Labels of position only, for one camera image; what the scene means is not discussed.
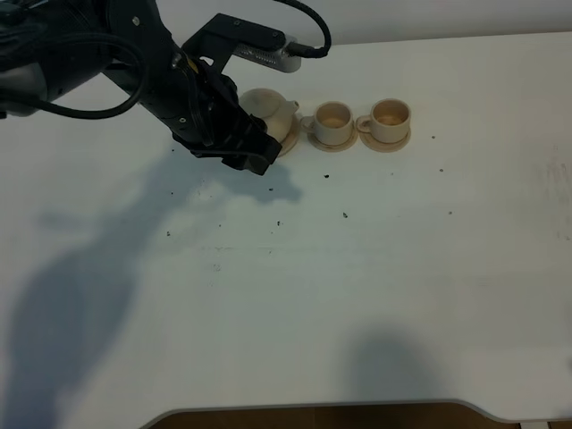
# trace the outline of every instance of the wire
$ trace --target wire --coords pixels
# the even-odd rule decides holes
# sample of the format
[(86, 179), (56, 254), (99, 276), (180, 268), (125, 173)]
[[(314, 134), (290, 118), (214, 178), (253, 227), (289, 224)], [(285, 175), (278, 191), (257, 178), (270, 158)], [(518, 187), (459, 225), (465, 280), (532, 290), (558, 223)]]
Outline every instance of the wire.
[(133, 92), (130, 97), (125, 100), (120, 105), (113, 107), (111, 109), (105, 110), (77, 110), (71, 109), (69, 107), (63, 107), (61, 105), (55, 105), (53, 103), (40, 100), (33, 96), (28, 96), (22, 93), (16, 93), (9, 90), (0, 89), (0, 100), (10, 103), (17, 103), (20, 105), (25, 105), (27, 107), (32, 107), (38, 110), (43, 110), (51, 114), (58, 114), (60, 116), (65, 116), (74, 119), (87, 119), (87, 120), (99, 120), (113, 118), (120, 114), (124, 114), (130, 110), (137, 102), (141, 99), (144, 92), (147, 90), (149, 83), (149, 67), (145, 56), (141, 50), (132, 44), (129, 40), (124, 38), (118, 38), (117, 36), (105, 33), (72, 33), (60, 38), (53, 38), (46, 42), (42, 42), (39, 46), (35, 46), (35, 51), (40, 49), (48, 49), (54, 46), (61, 45), (95, 45), (102, 44), (107, 46), (113, 46), (121, 49), (124, 53), (129, 54), (134, 60), (140, 71), (139, 85), (135, 92)]
[(318, 49), (301, 45), (300, 43), (290, 43), (286, 47), (286, 51), (295, 56), (301, 56), (302, 58), (324, 58), (330, 52), (330, 47), (332, 47), (332, 35), (330, 34), (330, 29), (328, 28), (328, 24), (322, 19), (322, 17), (311, 7), (306, 4), (299, 2), (298, 0), (274, 0), (275, 2), (286, 4), (294, 9), (298, 9), (299, 11), (305, 13), (310, 18), (312, 18), (318, 27), (324, 33), (324, 46)]

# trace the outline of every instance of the white table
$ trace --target white table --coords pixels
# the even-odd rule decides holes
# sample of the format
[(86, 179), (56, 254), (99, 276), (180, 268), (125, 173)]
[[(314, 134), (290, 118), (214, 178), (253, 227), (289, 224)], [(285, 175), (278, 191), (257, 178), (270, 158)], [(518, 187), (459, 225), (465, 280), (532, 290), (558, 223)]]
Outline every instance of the white table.
[[(4, 427), (427, 400), (571, 417), (572, 33), (226, 71), (304, 114), (401, 98), (413, 138), (388, 155), (302, 139), (260, 178), (193, 158), (140, 107), (3, 122)], [(122, 97), (102, 78), (66, 102)]]

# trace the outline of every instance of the white wall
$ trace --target white wall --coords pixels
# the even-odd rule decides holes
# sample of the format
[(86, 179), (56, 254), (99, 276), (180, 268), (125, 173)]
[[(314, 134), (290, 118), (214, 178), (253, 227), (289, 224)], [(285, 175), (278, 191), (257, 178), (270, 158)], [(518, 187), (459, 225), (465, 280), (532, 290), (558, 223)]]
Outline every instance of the white wall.
[[(216, 13), (322, 41), (302, 13), (272, 0), (157, 0), (183, 42)], [(335, 44), (572, 29), (572, 0), (306, 0), (330, 25)]]

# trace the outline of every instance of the beige ceramic cup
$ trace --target beige ceramic cup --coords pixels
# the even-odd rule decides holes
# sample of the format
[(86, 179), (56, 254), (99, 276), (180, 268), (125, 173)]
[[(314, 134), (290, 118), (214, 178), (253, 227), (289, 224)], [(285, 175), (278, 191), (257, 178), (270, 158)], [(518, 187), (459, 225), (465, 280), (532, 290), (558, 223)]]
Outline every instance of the beige ceramic cup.
[(367, 116), (357, 118), (359, 132), (371, 134), (380, 143), (393, 144), (405, 139), (411, 128), (411, 109), (396, 99), (382, 100)]
[(349, 107), (337, 101), (320, 105), (314, 116), (302, 118), (302, 130), (314, 135), (327, 147), (345, 146), (354, 134), (354, 120)]

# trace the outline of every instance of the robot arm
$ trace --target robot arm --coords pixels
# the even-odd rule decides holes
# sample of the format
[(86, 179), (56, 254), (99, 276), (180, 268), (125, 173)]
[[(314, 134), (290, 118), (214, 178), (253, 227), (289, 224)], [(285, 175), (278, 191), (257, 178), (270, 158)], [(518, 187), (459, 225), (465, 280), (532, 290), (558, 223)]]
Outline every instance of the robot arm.
[[(178, 47), (155, 0), (0, 0), (0, 115), (45, 110), (104, 119), (140, 103), (193, 155), (221, 157), (234, 169), (262, 175), (281, 146), (262, 120), (240, 108), (224, 66), (237, 55), (294, 72), (301, 57), (326, 56), (331, 44), (314, 11), (297, 0), (276, 1), (315, 19), (324, 47), (302, 46), (281, 31), (222, 14)], [(52, 104), (100, 72), (130, 94), (125, 103), (98, 112)]]

